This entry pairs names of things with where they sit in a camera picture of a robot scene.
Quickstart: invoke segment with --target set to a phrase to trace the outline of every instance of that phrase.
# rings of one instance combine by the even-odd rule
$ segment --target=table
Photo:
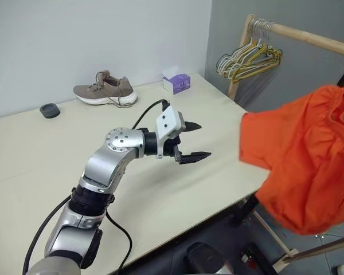
[[[154,156],[129,164],[108,208],[132,236],[134,247],[127,263],[253,193],[264,182],[267,170],[238,160],[244,110],[201,76],[192,74],[191,88],[177,95],[164,90],[161,82],[135,90],[139,100],[131,108],[75,100],[59,104],[61,115],[54,119],[45,119],[37,109],[0,118],[0,274],[21,271],[39,225],[77,185],[106,133],[131,127],[158,99],[170,100],[186,121],[202,125],[180,135],[180,151],[212,155],[187,165]],[[154,130],[160,112],[160,107],[153,108],[139,126]],[[42,233],[31,265],[43,257],[58,214]],[[124,234],[106,219],[101,229],[97,258],[83,274],[107,274],[126,254]]]

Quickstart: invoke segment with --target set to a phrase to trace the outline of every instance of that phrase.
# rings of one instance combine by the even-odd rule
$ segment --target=tissue box
[[[191,78],[187,74],[178,74],[170,79],[163,77],[163,87],[175,94],[190,88]]]

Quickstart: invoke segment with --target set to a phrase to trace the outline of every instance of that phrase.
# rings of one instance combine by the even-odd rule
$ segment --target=gray sneaker
[[[115,104],[120,107],[130,106],[138,98],[126,77],[114,78],[104,70],[97,73],[96,84],[74,87],[74,94],[83,102],[92,105]]]

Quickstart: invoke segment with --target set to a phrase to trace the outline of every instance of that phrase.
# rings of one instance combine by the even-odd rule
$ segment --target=black cable
[[[117,222],[115,222],[115,221],[111,218],[111,216],[109,215],[109,213],[108,213],[107,210],[105,211],[105,216],[107,217],[107,219],[108,219],[114,226],[116,226],[118,229],[120,229],[120,230],[126,235],[126,237],[128,238],[128,241],[129,241],[129,243],[130,243],[129,248],[128,248],[128,252],[126,253],[126,256],[124,257],[123,261],[121,262],[121,264],[120,264],[120,266],[119,266],[119,269],[118,269],[118,270],[116,271],[116,273],[115,273],[115,275],[119,275],[119,273],[120,273],[122,267],[124,266],[124,264],[125,264],[125,262],[126,262],[128,256],[129,256],[130,253],[131,253],[131,249],[132,249],[132,239],[131,239],[131,237],[130,237],[130,234],[129,234],[124,228],[122,228]]]
[[[25,256],[25,260],[24,260],[24,264],[23,264],[23,271],[22,271],[22,275],[25,275],[28,272],[29,269],[29,261],[30,261],[30,256],[32,255],[33,249],[42,233],[42,231],[44,231],[44,228],[46,227],[47,223],[52,219],[52,217],[56,214],[56,212],[59,211],[59,209],[61,209],[68,200],[70,200],[71,196],[68,196],[66,199],[64,199],[62,202],[60,202],[60,204],[58,206],[55,207],[54,210],[52,210],[52,212],[47,216],[47,218],[43,221],[43,223],[41,224],[40,228],[38,228],[37,233],[35,234],[29,248],[27,251],[27,254]]]
[[[153,108],[154,106],[156,106],[157,104],[159,103],[162,103],[163,105],[163,110],[165,110],[168,106],[169,106],[169,103],[167,100],[165,99],[160,99],[158,101],[156,101],[155,103],[151,104],[143,113],[142,115],[140,116],[140,118],[135,122],[134,126],[132,126],[132,129],[135,129],[136,126],[138,126],[139,122],[143,119],[143,117],[146,115],[147,112],[149,112],[149,110],[151,108]]]

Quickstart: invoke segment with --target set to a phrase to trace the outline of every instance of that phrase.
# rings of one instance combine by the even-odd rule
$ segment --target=orange shirt
[[[271,170],[256,197],[296,233],[344,222],[343,117],[344,88],[326,85],[242,118],[240,160]]]

